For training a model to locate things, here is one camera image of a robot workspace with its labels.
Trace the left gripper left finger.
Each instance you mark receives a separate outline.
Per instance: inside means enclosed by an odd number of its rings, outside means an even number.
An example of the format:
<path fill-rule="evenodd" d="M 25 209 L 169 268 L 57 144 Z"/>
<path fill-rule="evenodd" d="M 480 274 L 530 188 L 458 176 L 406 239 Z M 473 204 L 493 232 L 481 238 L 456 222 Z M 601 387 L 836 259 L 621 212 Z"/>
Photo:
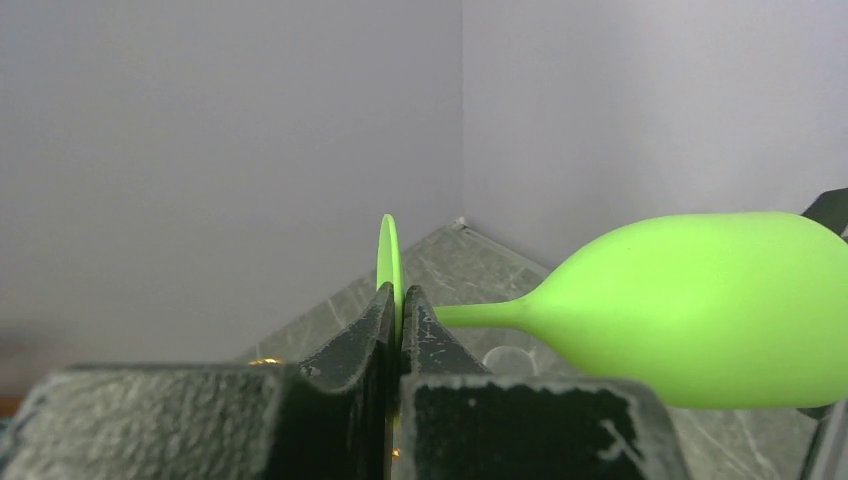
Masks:
<path fill-rule="evenodd" d="M 1 437 L 5 479 L 382 479 L 394 292 L 282 364 L 77 365 L 49 375 Z"/>

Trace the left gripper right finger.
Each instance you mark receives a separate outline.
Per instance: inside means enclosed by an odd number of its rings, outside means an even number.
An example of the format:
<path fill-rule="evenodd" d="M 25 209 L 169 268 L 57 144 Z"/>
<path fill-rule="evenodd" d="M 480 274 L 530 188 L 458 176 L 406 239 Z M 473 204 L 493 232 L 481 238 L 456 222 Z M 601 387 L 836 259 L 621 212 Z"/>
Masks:
<path fill-rule="evenodd" d="M 497 375 L 405 296 L 397 479 L 686 479 L 672 425 L 646 386 Z"/>

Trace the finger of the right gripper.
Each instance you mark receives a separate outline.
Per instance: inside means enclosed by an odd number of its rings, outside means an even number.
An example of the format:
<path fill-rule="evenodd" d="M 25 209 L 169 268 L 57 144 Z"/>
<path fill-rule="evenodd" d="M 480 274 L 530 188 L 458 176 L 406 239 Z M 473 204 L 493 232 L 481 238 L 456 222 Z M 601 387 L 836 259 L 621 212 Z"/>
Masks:
<path fill-rule="evenodd" d="M 847 238 L 848 189 L 838 188 L 819 194 L 801 215 Z"/>
<path fill-rule="evenodd" d="M 799 478 L 847 480 L 847 401 L 801 412 L 817 424 Z"/>

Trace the clear wine glass back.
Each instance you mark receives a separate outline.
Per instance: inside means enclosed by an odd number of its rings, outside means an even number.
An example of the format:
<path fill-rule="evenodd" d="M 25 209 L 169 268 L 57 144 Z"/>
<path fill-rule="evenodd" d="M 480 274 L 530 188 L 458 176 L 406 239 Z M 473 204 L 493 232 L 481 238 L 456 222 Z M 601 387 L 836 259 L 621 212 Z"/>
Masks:
<path fill-rule="evenodd" d="M 497 346 L 482 359 L 483 365 L 494 374 L 535 376 L 537 365 L 534 354 L 517 346 Z"/>

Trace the green plastic wine glass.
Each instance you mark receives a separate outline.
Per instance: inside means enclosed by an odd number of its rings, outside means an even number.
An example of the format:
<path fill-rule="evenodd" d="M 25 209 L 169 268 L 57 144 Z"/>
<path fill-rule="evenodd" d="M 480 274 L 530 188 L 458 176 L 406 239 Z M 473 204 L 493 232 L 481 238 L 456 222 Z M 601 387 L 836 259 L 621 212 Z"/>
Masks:
<path fill-rule="evenodd" d="M 847 244 L 793 213 L 639 221 L 519 298 L 434 313 L 450 328 L 524 332 L 585 374 L 641 382 L 675 407 L 819 407 L 847 395 Z"/>

